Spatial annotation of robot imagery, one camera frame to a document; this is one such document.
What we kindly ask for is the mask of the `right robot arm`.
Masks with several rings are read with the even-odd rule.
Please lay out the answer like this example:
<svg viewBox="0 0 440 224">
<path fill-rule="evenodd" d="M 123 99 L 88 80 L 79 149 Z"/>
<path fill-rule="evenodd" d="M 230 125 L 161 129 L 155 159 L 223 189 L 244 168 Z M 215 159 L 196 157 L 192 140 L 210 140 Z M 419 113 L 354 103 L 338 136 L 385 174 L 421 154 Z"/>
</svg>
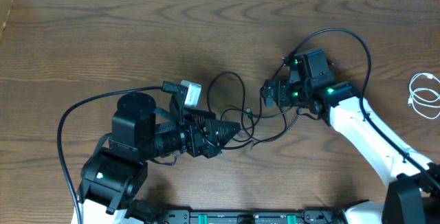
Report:
<svg viewBox="0 0 440 224">
<path fill-rule="evenodd" d="M 386 186 L 383 203 L 350 204 L 335 221 L 438 223 L 439 165 L 400 138 L 350 82 L 338 82 L 322 49 L 289 55 L 283 63 L 289 77 L 265 81 L 265 104 L 309 109 L 309 117 L 346 137 Z"/>
</svg>

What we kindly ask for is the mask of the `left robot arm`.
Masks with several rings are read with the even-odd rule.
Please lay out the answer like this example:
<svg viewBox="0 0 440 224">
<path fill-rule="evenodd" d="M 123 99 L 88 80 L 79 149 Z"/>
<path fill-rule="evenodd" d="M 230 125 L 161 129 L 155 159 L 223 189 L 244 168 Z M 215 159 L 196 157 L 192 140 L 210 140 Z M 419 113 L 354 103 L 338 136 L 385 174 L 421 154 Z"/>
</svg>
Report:
<svg viewBox="0 0 440 224">
<path fill-rule="evenodd" d="M 169 94 L 169 110 L 146 93 L 126 93 L 118 100 L 111 132 L 82 167 L 73 223 L 163 223 L 159 208 L 135 198 L 149 163 L 177 153 L 210 159 L 239 132 L 238 123 L 194 109 L 187 89 Z"/>
</svg>

